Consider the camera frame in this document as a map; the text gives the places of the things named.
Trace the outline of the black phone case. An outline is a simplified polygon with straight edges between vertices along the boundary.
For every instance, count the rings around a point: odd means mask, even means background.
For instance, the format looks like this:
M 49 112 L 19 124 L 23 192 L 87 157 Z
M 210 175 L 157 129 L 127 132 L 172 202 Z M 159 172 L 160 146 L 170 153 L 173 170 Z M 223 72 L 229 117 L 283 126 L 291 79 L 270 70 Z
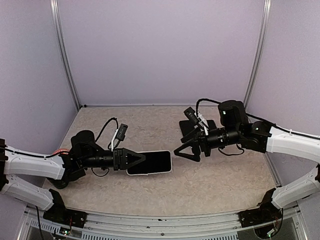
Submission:
M 198 132 L 201 131 L 199 127 L 195 127 L 189 120 L 179 121 L 179 127 L 182 133 L 180 141 L 184 144 L 193 139 Z

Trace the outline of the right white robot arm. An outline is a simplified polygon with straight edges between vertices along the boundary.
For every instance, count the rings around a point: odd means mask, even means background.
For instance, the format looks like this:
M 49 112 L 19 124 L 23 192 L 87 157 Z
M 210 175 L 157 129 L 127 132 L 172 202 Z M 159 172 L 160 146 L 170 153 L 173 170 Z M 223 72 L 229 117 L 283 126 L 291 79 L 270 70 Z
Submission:
M 195 136 L 174 150 L 176 156 L 199 162 L 200 155 L 210 156 L 212 149 L 221 151 L 236 145 L 241 151 L 280 153 L 320 162 L 320 137 L 282 128 L 266 119 L 256 117 L 249 122 L 243 102 L 227 100 L 218 103 L 221 128 L 210 129 L 199 109 L 187 108 L 185 116 L 200 128 Z M 256 210 L 256 218 L 266 222 L 275 212 L 297 200 L 320 191 L 320 167 L 295 181 L 267 191 Z

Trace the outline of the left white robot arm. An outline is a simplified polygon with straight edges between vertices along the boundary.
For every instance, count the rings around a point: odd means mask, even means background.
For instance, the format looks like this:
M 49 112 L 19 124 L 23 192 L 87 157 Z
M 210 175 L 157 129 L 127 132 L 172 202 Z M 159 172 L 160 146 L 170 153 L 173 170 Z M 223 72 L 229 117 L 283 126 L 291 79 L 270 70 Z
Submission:
M 61 195 L 53 189 L 43 189 L 21 179 L 20 175 L 47 178 L 57 189 L 63 189 L 86 175 L 86 169 L 127 170 L 146 157 L 126 148 L 105 150 L 96 142 L 91 130 L 82 130 L 71 138 L 71 149 L 51 155 L 39 155 L 18 150 L 0 141 L 0 192 L 32 204 L 44 211 L 43 217 L 66 224 L 76 217 L 84 218 L 66 208 Z

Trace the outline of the red white patterned bowl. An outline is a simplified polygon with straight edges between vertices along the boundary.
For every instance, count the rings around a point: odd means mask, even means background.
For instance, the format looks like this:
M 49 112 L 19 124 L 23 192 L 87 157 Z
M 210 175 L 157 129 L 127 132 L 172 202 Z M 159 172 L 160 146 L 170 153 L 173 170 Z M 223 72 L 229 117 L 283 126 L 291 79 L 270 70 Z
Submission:
M 60 148 L 57 149 L 56 151 L 53 152 L 53 155 L 60 155 L 60 154 L 64 154 L 67 155 L 69 153 L 69 150 L 66 148 Z

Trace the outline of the dark green mug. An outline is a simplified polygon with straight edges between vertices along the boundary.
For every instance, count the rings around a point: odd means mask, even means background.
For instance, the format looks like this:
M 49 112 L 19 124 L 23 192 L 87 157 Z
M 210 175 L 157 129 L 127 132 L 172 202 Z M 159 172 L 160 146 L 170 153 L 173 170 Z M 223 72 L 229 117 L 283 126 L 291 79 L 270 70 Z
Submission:
M 50 180 L 50 182 L 56 189 L 59 189 L 59 190 L 66 188 L 69 184 L 68 180 L 63 180 L 63 179 L 52 179 Z

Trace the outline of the front aluminium rail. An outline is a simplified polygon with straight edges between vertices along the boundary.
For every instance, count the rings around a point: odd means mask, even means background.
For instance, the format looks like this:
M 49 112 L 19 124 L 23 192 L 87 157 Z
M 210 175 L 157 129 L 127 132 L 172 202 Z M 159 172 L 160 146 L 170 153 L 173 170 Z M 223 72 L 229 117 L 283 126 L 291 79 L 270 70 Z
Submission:
M 88 211 L 83 227 L 60 234 L 65 225 L 42 218 L 34 207 L 23 213 L 17 240 L 239 240 L 257 237 L 268 223 L 242 226 L 237 211 L 185 216 L 139 216 Z

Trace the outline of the right aluminium frame post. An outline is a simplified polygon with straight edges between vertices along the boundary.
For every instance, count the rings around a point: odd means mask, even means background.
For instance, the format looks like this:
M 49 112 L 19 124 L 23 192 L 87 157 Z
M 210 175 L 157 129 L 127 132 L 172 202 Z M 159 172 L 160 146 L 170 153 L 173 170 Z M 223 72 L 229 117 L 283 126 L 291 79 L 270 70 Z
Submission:
M 271 0 L 265 0 L 263 5 L 262 19 L 260 24 L 260 30 L 258 35 L 257 47 L 253 59 L 253 65 L 249 76 L 249 82 L 246 88 L 245 96 L 244 96 L 244 107 L 247 109 L 250 103 L 250 99 L 252 97 L 254 86 L 257 80 L 257 75 L 261 63 L 261 58 L 263 55 L 265 40 L 268 31 L 270 13 L 271 13 Z

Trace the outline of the aluminium frame post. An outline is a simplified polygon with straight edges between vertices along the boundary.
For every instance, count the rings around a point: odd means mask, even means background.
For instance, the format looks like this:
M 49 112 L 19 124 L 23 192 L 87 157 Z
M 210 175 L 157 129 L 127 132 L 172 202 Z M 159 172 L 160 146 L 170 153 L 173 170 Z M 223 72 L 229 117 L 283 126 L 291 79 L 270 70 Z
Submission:
M 247 109 L 250 103 L 250 99 L 252 97 L 254 86 L 257 80 L 257 75 L 261 63 L 261 58 L 263 55 L 265 40 L 268 31 L 270 13 L 271 13 L 271 0 L 265 0 L 263 5 L 262 19 L 260 24 L 260 30 L 258 35 L 257 47 L 253 59 L 253 65 L 249 76 L 249 82 L 246 88 L 245 96 L 244 96 L 244 107 Z
M 62 60 L 63 69 L 66 75 L 67 84 L 71 93 L 71 97 L 73 100 L 73 103 L 75 105 L 75 108 L 77 111 L 79 111 L 82 107 L 81 101 L 76 89 L 76 85 L 73 79 L 70 62 L 68 59 L 67 49 L 64 41 L 64 34 L 63 34 L 63 28 L 62 28 L 62 21 L 60 18 L 60 11 L 59 11 L 59 2 L 57 0 L 50 0 L 50 9 L 51 9 L 51 15 L 53 19 L 53 24 L 55 28 L 55 33 L 57 37 L 57 43 L 58 48 L 60 52 L 60 57 Z

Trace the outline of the left aluminium frame post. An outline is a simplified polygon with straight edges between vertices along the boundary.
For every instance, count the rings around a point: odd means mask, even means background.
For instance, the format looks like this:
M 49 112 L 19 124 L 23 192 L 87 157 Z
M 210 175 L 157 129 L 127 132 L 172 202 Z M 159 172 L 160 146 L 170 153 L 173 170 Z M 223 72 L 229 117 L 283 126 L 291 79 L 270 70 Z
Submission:
M 73 100 L 73 103 L 75 105 L 75 108 L 77 111 L 79 111 L 82 107 L 81 101 L 76 89 L 76 85 L 73 79 L 70 62 L 68 59 L 67 49 L 64 41 L 64 34 L 63 34 L 63 28 L 62 28 L 62 21 L 60 18 L 60 11 L 59 11 L 59 2 L 57 0 L 50 0 L 50 9 L 51 9 L 51 15 L 53 19 L 53 24 L 55 28 L 55 33 L 57 37 L 57 43 L 58 48 L 60 52 L 60 57 L 62 60 L 63 69 L 66 75 L 67 84 L 71 93 L 71 97 Z

